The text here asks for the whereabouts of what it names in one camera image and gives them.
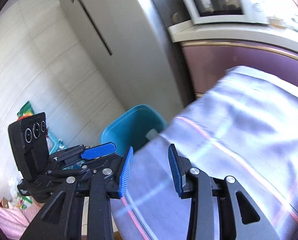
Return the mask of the pink sleeve forearm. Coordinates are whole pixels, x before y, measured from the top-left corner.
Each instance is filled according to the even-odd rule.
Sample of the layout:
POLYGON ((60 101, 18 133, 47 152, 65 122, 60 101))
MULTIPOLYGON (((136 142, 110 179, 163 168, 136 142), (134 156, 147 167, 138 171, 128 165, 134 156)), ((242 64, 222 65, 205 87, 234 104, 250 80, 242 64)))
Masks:
POLYGON ((8 239, 20 239, 43 205, 33 200, 25 210, 0 207, 0 229, 8 239))

